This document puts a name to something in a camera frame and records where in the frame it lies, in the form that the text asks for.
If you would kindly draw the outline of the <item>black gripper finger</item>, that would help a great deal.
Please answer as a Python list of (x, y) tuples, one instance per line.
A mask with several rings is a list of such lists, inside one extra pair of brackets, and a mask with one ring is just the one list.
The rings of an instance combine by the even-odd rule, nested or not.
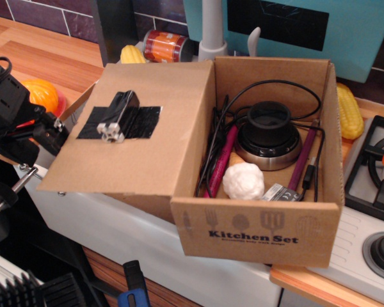
[(69, 131), (61, 120), (35, 124), (33, 139), (53, 156), (60, 153), (69, 136)]

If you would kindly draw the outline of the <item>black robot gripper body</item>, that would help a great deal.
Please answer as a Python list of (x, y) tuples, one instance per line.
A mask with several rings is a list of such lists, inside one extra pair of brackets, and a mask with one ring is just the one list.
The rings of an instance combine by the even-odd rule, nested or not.
[(12, 63), (0, 57), (0, 140), (64, 137), (64, 124), (44, 106), (30, 102), (30, 92), (12, 75)]

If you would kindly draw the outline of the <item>black foam-padded gripper finger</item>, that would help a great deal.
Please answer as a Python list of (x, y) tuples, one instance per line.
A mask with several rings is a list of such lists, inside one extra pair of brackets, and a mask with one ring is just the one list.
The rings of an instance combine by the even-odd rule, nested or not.
[(16, 163), (33, 166), (39, 151), (39, 147), (28, 139), (0, 138), (0, 154)]

